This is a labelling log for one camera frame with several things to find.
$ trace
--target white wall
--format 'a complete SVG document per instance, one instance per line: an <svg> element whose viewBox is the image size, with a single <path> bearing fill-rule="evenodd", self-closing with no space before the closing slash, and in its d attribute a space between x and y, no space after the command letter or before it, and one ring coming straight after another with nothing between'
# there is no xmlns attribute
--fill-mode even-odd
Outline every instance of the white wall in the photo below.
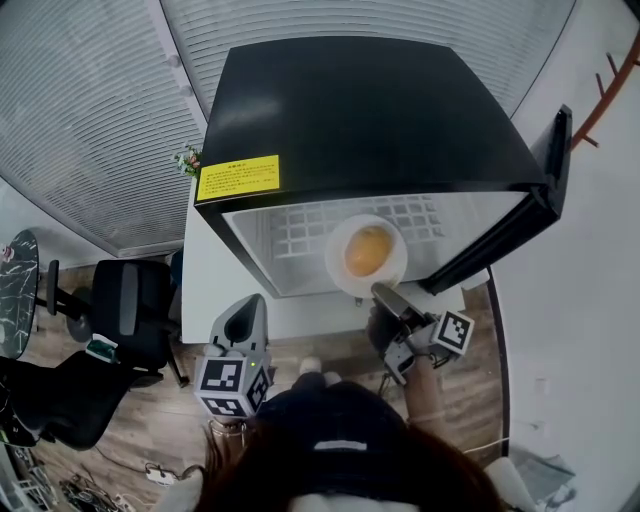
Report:
<svg viewBox="0 0 640 512"><path fill-rule="evenodd" d="M23 229L38 239L40 268L60 260L60 268L94 264L111 256L34 206L0 179L0 242L8 244Z"/></svg>
<svg viewBox="0 0 640 512"><path fill-rule="evenodd" d="M584 0L514 122L531 143L561 103L574 130L638 30L621 0ZM505 322L513 442L562 455L575 510L615 511L640 479L640 68L572 154L561 221L494 267ZM536 378L549 379L549 395ZM547 437L523 422L544 421Z"/></svg>

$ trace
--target wooden coat rack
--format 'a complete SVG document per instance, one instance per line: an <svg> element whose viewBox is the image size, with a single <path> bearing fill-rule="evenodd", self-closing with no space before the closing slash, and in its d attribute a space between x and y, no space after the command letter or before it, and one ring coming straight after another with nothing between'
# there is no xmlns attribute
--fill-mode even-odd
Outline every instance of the wooden coat rack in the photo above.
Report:
<svg viewBox="0 0 640 512"><path fill-rule="evenodd" d="M600 76L600 73L596 73L596 80L598 82L598 88L600 89L600 101L598 101L598 104L595 106L591 114L589 114L589 117L587 117L586 121L582 123L582 126L578 128L578 131L576 131L571 139L572 151L583 140L596 148L599 146L595 140L589 137L589 132L593 129L602 115L609 108L611 102L618 95L620 89L622 89L622 86L627 81L627 78L631 75L633 68L635 66L640 66L640 30L638 30L636 38L634 39L622 66L620 66L620 69L616 67L616 63L610 53L607 53L607 60L611 66L611 71L613 71L613 81L609 87L605 89L602 85L602 77Z"/></svg>

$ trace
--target white bowl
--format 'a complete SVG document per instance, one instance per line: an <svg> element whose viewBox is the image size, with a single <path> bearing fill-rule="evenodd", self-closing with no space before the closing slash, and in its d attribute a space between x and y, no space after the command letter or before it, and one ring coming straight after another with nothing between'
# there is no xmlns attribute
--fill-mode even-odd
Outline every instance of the white bowl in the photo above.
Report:
<svg viewBox="0 0 640 512"><path fill-rule="evenodd" d="M353 235L366 227L379 226L384 228L392 239L391 254L387 261L373 274L356 277L347 269L345 252ZM324 250L324 263L327 272L335 285L354 297L363 299L373 298L371 285L382 282L394 287L404 277L407 270L407 244L400 231L391 222L377 215L355 215L338 224L327 238Z"/></svg>

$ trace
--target yellow warning label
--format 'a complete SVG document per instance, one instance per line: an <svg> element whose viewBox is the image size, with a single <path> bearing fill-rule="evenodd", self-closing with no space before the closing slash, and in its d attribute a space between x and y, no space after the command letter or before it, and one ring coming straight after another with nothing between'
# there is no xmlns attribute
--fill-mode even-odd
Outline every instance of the yellow warning label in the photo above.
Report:
<svg viewBox="0 0 640 512"><path fill-rule="evenodd" d="M278 155L203 167L198 201L280 188Z"/></svg>

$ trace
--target white table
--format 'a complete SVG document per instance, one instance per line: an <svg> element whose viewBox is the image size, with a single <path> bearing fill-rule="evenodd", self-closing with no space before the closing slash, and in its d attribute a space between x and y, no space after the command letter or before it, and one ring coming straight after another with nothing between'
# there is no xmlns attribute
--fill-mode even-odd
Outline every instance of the white table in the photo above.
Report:
<svg viewBox="0 0 640 512"><path fill-rule="evenodd" d="M267 302L269 339L296 338L363 329L369 309L357 307L342 292L274 299L238 261L193 206L196 180L191 185L182 274L182 339L208 343L214 320L234 302L260 293ZM422 311L441 313L464 309L460 287L432 296L414 283L398 291Z"/></svg>

